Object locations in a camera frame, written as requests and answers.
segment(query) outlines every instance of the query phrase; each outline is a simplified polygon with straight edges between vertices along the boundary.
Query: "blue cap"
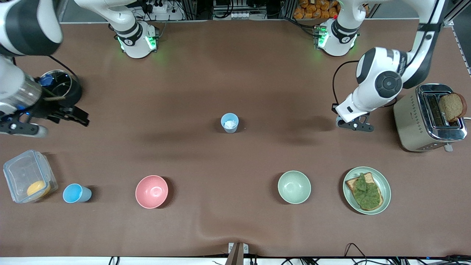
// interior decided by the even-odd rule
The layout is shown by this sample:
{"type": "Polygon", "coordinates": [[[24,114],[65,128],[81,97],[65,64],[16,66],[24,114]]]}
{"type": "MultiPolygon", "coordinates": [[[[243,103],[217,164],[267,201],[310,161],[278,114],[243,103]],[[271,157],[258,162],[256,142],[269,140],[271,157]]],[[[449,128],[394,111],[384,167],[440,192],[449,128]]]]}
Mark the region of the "blue cap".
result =
{"type": "Polygon", "coordinates": [[[53,81],[54,81],[54,78],[52,77],[52,75],[47,74],[47,75],[42,76],[42,77],[39,79],[39,82],[38,82],[38,83],[39,83],[41,86],[50,86],[53,81]]]}

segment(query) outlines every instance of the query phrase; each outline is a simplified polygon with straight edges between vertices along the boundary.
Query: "upright blue cup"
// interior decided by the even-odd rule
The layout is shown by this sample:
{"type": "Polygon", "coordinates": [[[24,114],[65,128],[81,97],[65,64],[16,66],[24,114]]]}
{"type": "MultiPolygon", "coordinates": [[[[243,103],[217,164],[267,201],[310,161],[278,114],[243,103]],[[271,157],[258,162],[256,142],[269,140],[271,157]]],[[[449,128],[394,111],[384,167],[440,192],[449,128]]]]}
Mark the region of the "upright blue cup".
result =
{"type": "Polygon", "coordinates": [[[80,184],[70,184],[62,193],[62,198],[66,203],[84,202],[91,198],[91,190],[80,184]]]}
{"type": "Polygon", "coordinates": [[[239,125],[239,118],[234,113],[226,113],[221,118],[221,125],[227,133],[235,133],[239,125]]]}

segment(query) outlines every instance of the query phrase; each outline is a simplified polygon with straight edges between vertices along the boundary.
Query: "green bowl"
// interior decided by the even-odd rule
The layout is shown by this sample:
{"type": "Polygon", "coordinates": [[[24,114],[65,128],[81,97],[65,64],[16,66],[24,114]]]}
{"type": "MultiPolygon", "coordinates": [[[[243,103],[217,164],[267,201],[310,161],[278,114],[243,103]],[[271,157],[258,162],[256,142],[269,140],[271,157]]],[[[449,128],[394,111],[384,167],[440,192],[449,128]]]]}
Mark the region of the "green bowl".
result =
{"type": "Polygon", "coordinates": [[[280,196],[291,204],[305,202],[311,194],[311,182],[308,177],[299,171],[288,171],[278,180],[280,196]]]}
{"type": "Polygon", "coordinates": [[[365,215],[377,215],[378,213],[384,211],[389,206],[389,203],[391,202],[391,187],[389,186],[389,183],[384,177],[384,175],[381,174],[376,169],[370,168],[367,166],[356,167],[347,173],[347,175],[343,179],[343,194],[345,195],[345,199],[347,199],[347,202],[350,204],[350,206],[352,206],[352,208],[354,208],[356,211],[365,215]],[[363,210],[360,207],[360,205],[357,203],[357,201],[353,197],[351,190],[347,186],[348,180],[359,177],[360,173],[368,173],[368,172],[371,172],[371,174],[373,175],[374,182],[376,183],[376,185],[378,185],[378,188],[380,188],[381,195],[383,196],[383,204],[381,204],[379,208],[373,211],[363,210]]]}

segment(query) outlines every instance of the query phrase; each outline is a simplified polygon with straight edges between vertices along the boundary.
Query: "silver toaster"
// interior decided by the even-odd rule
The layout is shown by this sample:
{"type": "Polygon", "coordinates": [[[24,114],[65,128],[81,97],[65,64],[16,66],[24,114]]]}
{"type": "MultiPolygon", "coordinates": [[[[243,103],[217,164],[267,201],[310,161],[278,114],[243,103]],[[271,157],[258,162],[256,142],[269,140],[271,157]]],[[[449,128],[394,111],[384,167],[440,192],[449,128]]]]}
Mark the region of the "silver toaster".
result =
{"type": "Polygon", "coordinates": [[[448,122],[440,110],[441,97],[452,93],[443,84],[418,86],[394,105],[394,119],[402,146],[412,152],[427,152],[463,140],[468,131],[462,118],[448,122]]]}

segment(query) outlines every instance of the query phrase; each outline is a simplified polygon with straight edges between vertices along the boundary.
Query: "brown tablecloth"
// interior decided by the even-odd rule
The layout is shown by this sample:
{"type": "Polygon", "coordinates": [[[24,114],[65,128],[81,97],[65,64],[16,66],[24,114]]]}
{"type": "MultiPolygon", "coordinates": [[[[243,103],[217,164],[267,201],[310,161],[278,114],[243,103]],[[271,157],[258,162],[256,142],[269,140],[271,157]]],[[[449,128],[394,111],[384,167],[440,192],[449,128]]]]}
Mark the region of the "brown tablecloth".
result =
{"type": "MultiPolygon", "coordinates": [[[[121,53],[106,25],[64,25],[55,56],[81,77],[78,106],[90,126],[40,121],[50,130],[45,139],[0,135],[0,163],[34,149],[59,182],[48,198],[16,204],[0,181],[0,255],[210,255],[234,241],[262,256],[341,256],[349,242],[368,256],[469,252],[470,140],[453,153],[405,152],[392,108],[372,113],[373,133],[334,127],[334,70],[374,46],[410,50],[417,23],[365,21],[341,58],[314,50],[288,22],[168,24],[159,51],[144,59],[121,53]],[[240,116],[238,133],[221,132],[226,112],[240,116]],[[383,213],[360,215],[346,204],[342,180],[356,166],[388,179],[392,201],[383,213]],[[288,170],[312,183],[303,204],[287,205],[277,193],[288,170]],[[147,210],[134,191],[151,174],[171,194],[147,210]],[[62,200],[74,182],[92,187],[90,203],[62,200]]],[[[18,64],[32,75],[58,68],[47,57],[18,64]]],[[[356,88],[355,67],[338,73],[340,100],[356,88]]],[[[426,82],[471,99],[450,28],[426,82]]]]}

